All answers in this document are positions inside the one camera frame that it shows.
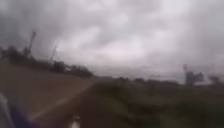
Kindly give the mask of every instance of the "overcast sky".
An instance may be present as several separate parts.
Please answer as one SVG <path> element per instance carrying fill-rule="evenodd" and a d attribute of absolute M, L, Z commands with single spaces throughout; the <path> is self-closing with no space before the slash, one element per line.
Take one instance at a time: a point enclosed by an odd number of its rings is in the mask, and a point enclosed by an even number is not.
<path fill-rule="evenodd" d="M 0 43 L 99 75 L 181 79 L 224 73 L 223 0 L 0 0 Z"/>

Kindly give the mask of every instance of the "utility pole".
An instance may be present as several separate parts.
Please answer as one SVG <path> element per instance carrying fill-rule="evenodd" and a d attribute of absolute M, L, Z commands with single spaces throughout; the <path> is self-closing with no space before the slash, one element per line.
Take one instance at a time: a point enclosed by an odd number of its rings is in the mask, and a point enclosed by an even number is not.
<path fill-rule="evenodd" d="M 50 64 L 53 64 L 54 56 L 55 56 L 55 54 L 57 52 L 57 47 L 58 46 L 55 46 L 54 49 L 53 49 L 52 56 L 51 56 L 51 59 L 50 59 Z"/>
<path fill-rule="evenodd" d="M 37 33 L 33 31 L 32 36 L 31 36 L 31 40 L 30 40 L 30 44 L 29 44 L 29 47 L 28 47 L 30 52 L 31 52 L 31 49 L 33 47 L 33 42 L 34 42 L 34 39 L 35 39 L 36 35 L 37 35 Z"/>

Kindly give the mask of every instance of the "gray cloud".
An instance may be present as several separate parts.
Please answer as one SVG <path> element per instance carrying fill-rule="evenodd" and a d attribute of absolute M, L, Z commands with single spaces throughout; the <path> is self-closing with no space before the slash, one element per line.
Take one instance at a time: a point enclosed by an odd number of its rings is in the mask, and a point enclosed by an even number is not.
<path fill-rule="evenodd" d="M 0 5 L 1 43 L 25 46 L 36 31 L 38 58 L 48 59 L 58 45 L 57 59 L 101 75 L 180 79 L 183 64 L 223 72 L 222 0 L 0 0 Z"/>

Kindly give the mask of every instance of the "vegetation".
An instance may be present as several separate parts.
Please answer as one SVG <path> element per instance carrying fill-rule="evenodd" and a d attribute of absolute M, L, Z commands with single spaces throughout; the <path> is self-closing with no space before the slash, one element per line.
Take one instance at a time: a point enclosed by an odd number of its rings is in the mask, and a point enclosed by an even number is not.
<path fill-rule="evenodd" d="M 37 60 L 31 55 L 31 51 L 27 47 L 25 47 L 22 52 L 19 52 L 14 46 L 10 46 L 5 50 L 0 48 L 0 52 L 1 58 L 8 60 L 11 64 L 23 65 L 56 73 L 71 74 L 79 77 L 92 77 L 94 75 L 84 66 L 67 66 L 61 61 L 54 61 L 51 64 L 48 61 Z"/>
<path fill-rule="evenodd" d="M 83 101 L 81 125 L 83 128 L 221 128 L 224 91 L 212 87 L 187 88 L 175 82 L 153 80 L 101 82 Z"/>

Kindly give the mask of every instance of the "road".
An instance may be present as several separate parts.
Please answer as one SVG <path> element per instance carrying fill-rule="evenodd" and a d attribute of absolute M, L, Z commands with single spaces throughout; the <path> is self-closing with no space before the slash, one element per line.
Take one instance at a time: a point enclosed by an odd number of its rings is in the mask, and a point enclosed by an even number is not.
<path fill-rule="evenodd" d="M 0 92 L 43 127 L 62 126 L 95 82 L 0 62 Z"/>

